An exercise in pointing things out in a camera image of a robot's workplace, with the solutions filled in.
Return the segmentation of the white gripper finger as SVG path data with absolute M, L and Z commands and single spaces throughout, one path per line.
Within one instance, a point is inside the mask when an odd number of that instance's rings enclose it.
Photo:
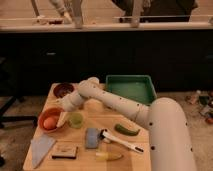
M 68 118 L 68 113 L 67 112 L 61 112 L 58 122 L 57 122 L 57 127 L 61 127 L 65 124 L 65 122 L 67 121 Z

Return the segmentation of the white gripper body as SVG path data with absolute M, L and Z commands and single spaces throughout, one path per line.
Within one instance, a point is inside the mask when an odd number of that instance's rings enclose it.
M 65 95 L 61 99 L 61 106 L 64 111 L 71 112 L 77 109 L 84 103 L 84 99 L 79 95 L 77 91 Z

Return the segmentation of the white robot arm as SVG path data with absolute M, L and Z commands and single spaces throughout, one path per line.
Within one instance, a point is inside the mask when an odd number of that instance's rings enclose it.
M 90 98 L 149 131 L 152 171 L 197 171 L 187 119 L 175 100 L 158 98 L 147 106 L 103 90 L 99 79 L 90 77 L 60 98 L 59 104 L 64 111 L 71 112 Z

